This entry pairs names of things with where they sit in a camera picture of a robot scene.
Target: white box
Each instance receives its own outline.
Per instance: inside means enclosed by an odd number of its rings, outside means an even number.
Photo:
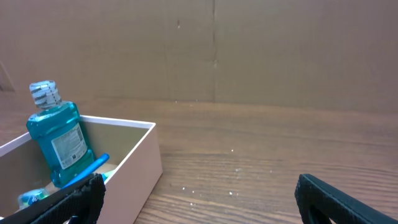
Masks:
[[[117,165],[105,181],[98,223],[132,224],[162,175],[156,124],[81,116],[81,128],[96,156],[108,153]],[[29,133],[0,147],[0,217],[18,210],[17,197],[51,183],[50,170]]]

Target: blue handle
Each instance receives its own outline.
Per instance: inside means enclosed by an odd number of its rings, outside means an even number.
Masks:
[[[78,182],[79,180],[85,178],[90,173],[94,172],[96,169],[98,169],[100,166],[102,166],[108,159],[109,159],[109,155],[107,153],[104,153],[101,157],[99,157],[97,160],[95,160],[85,170],[83,170],[83,172],[78,174],[75,178],[73,178],[71,181],[69,181],[69,183],[67,183],[62,188],[68,187],[69,185],[74,184],[75,182]]]

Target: brown wall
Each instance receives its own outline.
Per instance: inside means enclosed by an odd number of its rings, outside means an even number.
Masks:
[[[395,0],[0,0],[16,92],[398,112]]]

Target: mouthwash bottle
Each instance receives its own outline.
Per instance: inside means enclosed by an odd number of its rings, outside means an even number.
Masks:
[[[35,104],[41,110],[26,123],[51,169],[51,180],[63,187],[94,162],[94,154],[83,135],[76,104],[62,101],[54,81],[29,86]]]

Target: bottle cap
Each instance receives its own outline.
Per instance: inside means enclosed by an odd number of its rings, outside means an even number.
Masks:
[[[29,85],[30,93],[36,107],[43,110],[49,109],[61,103],[61,96],[54,81],[46,80]]]

